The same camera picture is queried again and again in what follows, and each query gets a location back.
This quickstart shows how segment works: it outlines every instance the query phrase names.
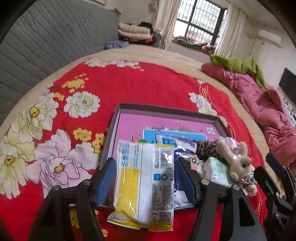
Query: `red floral bedspread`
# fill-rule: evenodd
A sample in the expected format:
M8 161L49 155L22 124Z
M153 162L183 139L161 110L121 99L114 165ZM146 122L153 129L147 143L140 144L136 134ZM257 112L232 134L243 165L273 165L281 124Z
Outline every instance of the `red floral bedspread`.
M0 143L0 219L16 241L27 240L34 219L52 186L74 186L90 178L118 103L136 103L219 116L231 136L245 141L254 166L262 156L228 96L195 78L148 63L131 61L79 64L20 113ZM260 222L266 218L261 189L250 197ZM106 240L186 240L197 209L179 210L174 231L145 232L107 223L110 213L96 211ZM222 208L213 240L218 240ZM72 226L80 240L75 210Z

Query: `yellow flower print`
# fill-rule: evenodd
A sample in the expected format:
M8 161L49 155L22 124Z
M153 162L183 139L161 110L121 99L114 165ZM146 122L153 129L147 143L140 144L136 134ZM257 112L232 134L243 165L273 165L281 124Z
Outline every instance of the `yellow flower print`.
M83 79L75 79L75 80L71 80L71 81L67 81L65 84L62 85L62 88L66 88L68 87L69 92L73 93L75 92L75 90L73 91L73 89L78 89L78 88L84 88L84 80Z
M77 212L75 210L70 211L70 217L71 217L72 227L79 228Z
M144 69L142 69L140 65L138 65L138 66L133 66L133 67L131 67L131 68L132 68L132 69L138 69L138 70L140 70L141 72L144 71Z
M88 131L86 129L82 130L80 127L77 130L73 131L73 135L76 140L82 140L83 142L91 140L91 131Z
M104 145L105 143L105 136L103 133L96 134L96 140L98 140L98 143Z
M94 152L95 152L95 153L98 153L98 154L101 154L101 153L102 153L101 145L100 145L100 143L98 142L97 139L95 139L95 140L91 143L91 146L94 148Z
M77 212L75 210L70 211L70 217L71 217L72 227L79 228ZM107 237L109 232L105 229L102 229L102 233L103 233L104 237Z
M56 92L55 94L54 94L54 98L58 98L59 100L64 100L64 98L65 98L65 96L64 95L62 95L62 94L60 94L60 93L58 93L58 92Z
M103 150L103 145L105 143L105 136L103 133L96 134L95 140L91 143L92 147L94 148L94 152L101 154Z
M109 232L105 229L102 229L102 233L103 233L104 237L107 237Z

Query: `qr code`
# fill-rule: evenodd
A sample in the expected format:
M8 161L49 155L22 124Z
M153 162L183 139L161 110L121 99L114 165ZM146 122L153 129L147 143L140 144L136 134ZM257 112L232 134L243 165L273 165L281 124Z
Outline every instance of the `qr code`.
M159 221L167 221L171 222L172 219L172 212L159 212Z

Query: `pink peony print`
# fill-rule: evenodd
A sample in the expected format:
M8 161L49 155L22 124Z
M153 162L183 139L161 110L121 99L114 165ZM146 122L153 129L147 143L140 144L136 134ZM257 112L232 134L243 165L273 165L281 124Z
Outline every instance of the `pink peony print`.
M90 142L71 149L69 135L60 129L50 140L38 144L33 153L36 161L27 166L27 176L36 184L41 181L44 198L54 185L66 188L90 179L87 171L99 166L100 155L94 153Z

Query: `plastic wrapper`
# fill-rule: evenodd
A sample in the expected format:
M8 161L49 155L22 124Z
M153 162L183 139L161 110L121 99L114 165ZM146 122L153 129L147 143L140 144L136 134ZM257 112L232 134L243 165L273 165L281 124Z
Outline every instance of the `plastic wrapper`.
M158 144L169 144L175 147L175 160L178 157L183 157L189 162L197 161L198 157L195 155L197 148L197 140L188 138L167 136L167 135L156 135L156 141ZM174 209L185 209L193 207L188 202L180 178L175 170L175 182L174 182Z
M174 147L119 141L115 211L108 222L149 231L173 229Z
M229 166L220 162L215 157L209 157L202 166L204 176L211 182L217 183L225 187L231 187L236 184L229 175Z

